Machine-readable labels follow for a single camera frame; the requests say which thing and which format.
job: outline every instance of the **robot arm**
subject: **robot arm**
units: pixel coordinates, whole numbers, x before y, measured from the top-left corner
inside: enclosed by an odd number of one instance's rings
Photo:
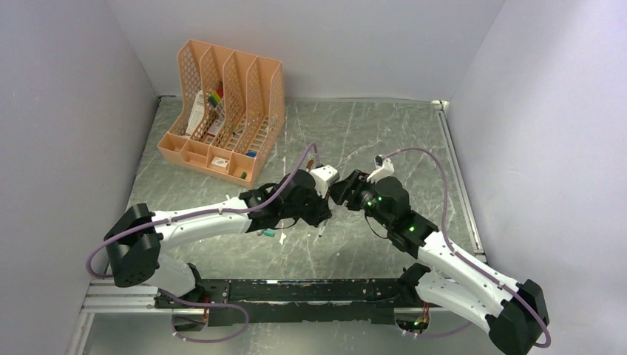
[[[372,174],[355,170],[342,181],[338,181],[338,173],[331,166],[309,172],[299,170],[279,197],[261,209],[256,207],[270,199],[287,175],[281,183],[266,184],[196,209],[150,212],[145,204],[133,206],[105,240],[149,221],[168,223],[143,229],[106,247],[115,284],[129,287],[145,283],[184,300],[199,302],[205,290],[196,268],[166,256],[162,250],[217,235],[270,229],[287,218],[324,227],[331,218],[330,197],[335,204],[351,211],[364,211],[366,217],[386,228],[387,238],[398,250],[420,262],[421,265],[415,264],[399,278],[400,283],[410,286],[410,301],[421,300],[447,308],[486,331],[502,350],[511,348],[514,342],[520,345],[521,354],[525,354],[525,349],[528,351],[542,332],[529,312],[503,286],[523,297],[548,324],[541,288],[531,280],[521,284],[502,275],[446,240],[435,224],[411,209],[408,192],[391,176],[393,166],[389,159],[378,158],[377,166]],[[490,282],[478,269],[493,275],[499,284]]]
[[[245,214],[224,211],[254,209],[267,201],[280,183],[269,183],[243,192],[238,197],[209,206],[180,211],[150,212],[145,203],[131,207],[107,233],[110,237],[149,221],[169,223],[144,229],[106,247],[117,287],[141,283],[153,285],[190,300],[202,300],[200,275],[192,264],[185,264],[162,251],[186,243],[225,234],[241,234],[275,227],[283,219],[304,220],[318,226],[331,218],[328,205],[329,186],[338,178],[332,166],[320,166],[309,172],[299,170],[272,203]],[[216,213],[204,213],[214,210]]]
[[[531,280],[519,283],[448,240],[435,224],[411,209],[409,194],[391,176],[394,169],[389,159],[377,157],[376,165],[378,169],[373,174],[355,170],[333,184],[333,201],[351,211],[364,211],[366,217],[387,229],[387,238],[398,250],[426,266],[410,280],[416,286],[417,297],[475,323],[501,350],[515,348],[516,354],[526,354],[542,330],[519,299],[548,325],[540,286]]]

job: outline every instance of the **white wall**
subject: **white wall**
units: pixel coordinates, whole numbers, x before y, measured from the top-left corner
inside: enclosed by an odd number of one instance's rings
[[[488,258],[546,294],[534,354],[627,354],[626,21],[624,1],[506,1],[451,101]]]
[[[292,97],[449,99],[503,0],[109,0],[159,95],[199,39],[283,61]]]
[[[0,48],[0,354],[64,354],[155,94],[104,1],[3,1]]]

